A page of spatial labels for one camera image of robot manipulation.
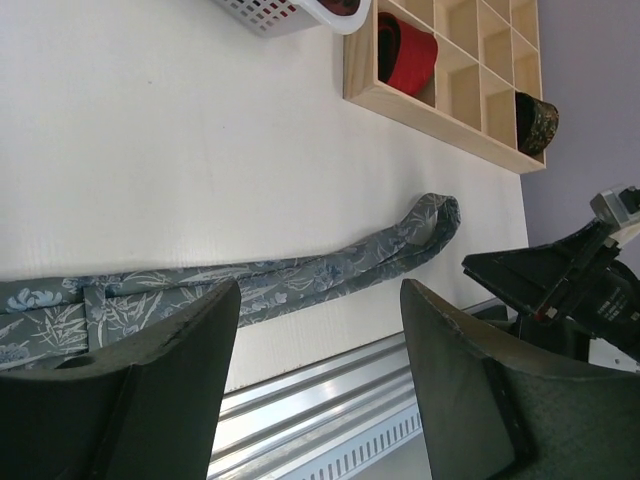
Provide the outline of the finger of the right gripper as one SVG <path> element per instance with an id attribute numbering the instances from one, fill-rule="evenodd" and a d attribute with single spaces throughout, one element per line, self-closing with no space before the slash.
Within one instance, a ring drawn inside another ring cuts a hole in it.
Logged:
<path id="1" fill-rule="evenodd" d="M 564 319 L 619 255 L 612 232 L 608 224 L 588 224 L 553 243 L 470 254 L 463 272 L 524 316 Z"/>

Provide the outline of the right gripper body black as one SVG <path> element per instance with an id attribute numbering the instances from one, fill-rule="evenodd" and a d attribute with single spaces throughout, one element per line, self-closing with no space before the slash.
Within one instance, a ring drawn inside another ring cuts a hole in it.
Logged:
<path id="1" fill-rule="evenodd" d="M 615 260 L 569 318 L 544 325 L 520 317 L 519 338 L 573 360 L 637 373 L 639 278 Z"/>

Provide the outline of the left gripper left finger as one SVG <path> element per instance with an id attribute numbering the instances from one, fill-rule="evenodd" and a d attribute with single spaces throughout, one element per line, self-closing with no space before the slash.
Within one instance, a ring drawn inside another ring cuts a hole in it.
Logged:
<path id="1" fill-rule="evenodd" d="M 239 285 L 54 369 L 1 377 L 5 479 L 203 479 L 236 338 Z"/>

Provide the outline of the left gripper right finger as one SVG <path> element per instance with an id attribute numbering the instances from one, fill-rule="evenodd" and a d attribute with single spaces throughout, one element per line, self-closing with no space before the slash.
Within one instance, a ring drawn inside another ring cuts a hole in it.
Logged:
<path id="1" fill-rule="evenodd" d="M 401 315 L 435 479 L 635 479 L 639 378 L 479 320 L 422 283 Z"/>

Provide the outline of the blue-grey floral tie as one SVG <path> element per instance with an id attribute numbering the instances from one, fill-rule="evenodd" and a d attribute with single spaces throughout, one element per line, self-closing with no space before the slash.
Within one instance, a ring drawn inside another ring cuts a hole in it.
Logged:
<path id="1" fill-rule="evenodd" d="M 324 255 L 4 282 L 1 368 L 48 368 L 106 347 L 226 280 L 241 291 L 240 327 L 344 297 L 426 264 L 460 223 L 455 197 L 429 193 L 397 224 Z"/>

